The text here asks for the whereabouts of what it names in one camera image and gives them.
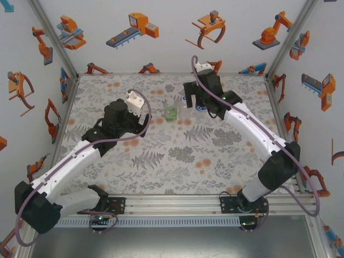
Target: purple cable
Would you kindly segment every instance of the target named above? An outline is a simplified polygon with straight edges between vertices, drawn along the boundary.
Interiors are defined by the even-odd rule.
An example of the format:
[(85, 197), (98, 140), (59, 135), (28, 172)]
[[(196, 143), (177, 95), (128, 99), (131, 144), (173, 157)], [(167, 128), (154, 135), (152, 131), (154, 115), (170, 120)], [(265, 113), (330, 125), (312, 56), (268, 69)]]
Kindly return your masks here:
[[(118, 224), (118, 217), (116, 214), (112, 213), (112, 212), (101, 212), (101, 211), (87, 211), (87, 210), (84, 210), (82, 211), (84, 213), (88, 213), (88, 214), (98, 214), (98, 215), (104, 215), (104, 214), (107, 214), (107, 215), (111, 215), (113, 216), (114, 218), (116, 218), (116, 221), (110, 226), (108, 227), (107, 229), (105, 230), (101, 230), (99, 231), (99, 234), (103, 234), (103, 233), (106, 233), (110, 230), (113, 229), (113, 227), (115, 227), (117, 224)], [(92, 228), (92, 220), (90, 220), (90, 222), (88, 223), (88, 227), (90, 228), (90, 230), (92, 230), (94, 232), (94, 229)]]
[[(267, 199), (266, 197), (265, 197), (265, 201), (266, 201), (266, 203), (267, 203), (267, 213), (265, 214), (262, 223), (260, 223), (254, 230), (252, 230), (251, 233), (257, 232), (259, 229), (261, 229), (261, 228), (263, 227), (263, 225), (265, 224), (265, 222), (267, 221), (267, 219), (268, 219), (270, 208), (269, 208), (269, 201), (268, 201), (268, 199)], [(240, 226), (240, 228), (241, 228), (245, 233), (246, 233), (247, 231), (249, 231), (249, 230), (246, 230), (243, 226)]]
[[(82, 152), (83, 150), (87, 149), (88, 147), (90, 146), (93, 146), (93, 145), (96, 145), (96, 144), (103, 144), (105, 142), (117, 142), (117, 141), (127, 141), (127, 140), (132, 140), (132, 139), (135, 139), (141, 135), (143, 135), (147, 130), (148, 130), (148, 127), (151, 123), (151, 120), (152, 120), (152, 109), (151, 109), (151, 105), (149, 104), (149, 101), (148, 99), (141, 93), (139, 92), (138, 90), (135, 90), (135, 89), (130, 89), (128, 92), (130, 91), (134, 91), (136, 93), (138, 93), (144, 100), (145, 100), (145, 103), (147, 104), (147, 107), (148, 107), (148, 123), (146, 125), (146, 127), (140, 132), (138, 133), (137, 135), (134, 135), (134, 136), (130, 136), (130, 137), (127, 137), (127, 138), (120, 138), (120, 139), (107, 139), (107, 140), (99, 140), (99, 141), (95, 141), (95, 142), (92, 142), (90, 144), (87, 144), (86, 146), (82, 147), (81, 149), (77, 150), (74, 154), (77, 155), (79, 154), (80, 152)], [(62, 167), (64, 167), (71, 159), (73, 159), (72, 156), (69, 156), (65, 161), (63, 161), (59, 166), (57, 166), (46, 178), (45, 178), (45, 181), (47, 182), (51, 177), (53, 177)], [(17, 218), (16, 218), (16, 225), (15, 225), (15, 231), (16, 231), (16, 239), (18, 241), (18, 243), (21, 245), (21, 246), (24, 246), (24, 247), (28, 247), (28, 246), (31, 246), (32, 244), (34, 244), (37, 239), (38, 239), (38, 236), (32, 240), (32, 242), (30, 243), (24, 243), (23, 240), (21, 239), (20, 237), (20, 233), (19, 233), (19, 222), (20, 222), (20, 218), (22, 217), (22, 214), (23, 214), (23, 211), (24, 211), (24, 208), (27, 206), (28, 202), (31, 200), (32, 196), (44, 185), (44, 183), (40, 183), (35, 189), (33, 189), (33, 191), (28, 195), (28, 197), (25, 199), (25, 201), (23, 202), (23, 204), (21, 205), (19, 211), (18, 211), (18, 215), (17, 215)]]
[(311, 181), (308, 173), (303, 168), (303, 166), (300, 164), (300, 162), (290, 152), (288, 152), (278, 141), (275, 141), (275, 138), (263, 126), (261, 126), (255, 119), (253, 119), (250, 115), (248, 115), (245, 111), (232, 105), (231, 103), (224, 101), (223, 99), (219, 98), (214, 93), (212, 93), (209, 89), (207, 89), (207, 87), (205, 85), (203, 85), (203, 83), (200, 81), (200, 79), (197, 76), (197, 72), (196, 72), (196, 68), (195, 68), (195, 63), (197, 63), (197, 62), (198, 62), (198, 57), (196, 55), (194, 55), (191, 58), (191, 68), (192, 68), (192, 73), (193, 73), (198, 85), (201, 86), (203, 88), (203, 90), (205, 90), (205, 92), (207, 92), (210, 96), (215, 98), (217, 101), (221, 102), (224, 105), (229, 106), (231, 109), (237, 110), (238, 112), (242, 113), (245, 117), (248, 117), (260, 130), (262, 130), (269, 137), (269, 139), (274, 144), (276, 144), (299, 167), (299, 169), (302, 171), (303, 175), (306, 177), (306, 180), (309, 182), (309, 184), (312, 188), (313, 195), (314, 195), (314, 198), (316, 200), (316, 210), (314, 211), (314, 213), (310, 212), (300, 202), (300, 200), (296, 197), (296, 195), (292, 194), (291, 196), (295, 199), (297, 204), (301, 207), (302, 210), (304, 210), (305, 213), (307, 213), (309, 216), (316, 217), (320, 212), (320, 199), (319, 199), (318, 193), (316, 191), (316, 188), (315, 188), (313, 182)]

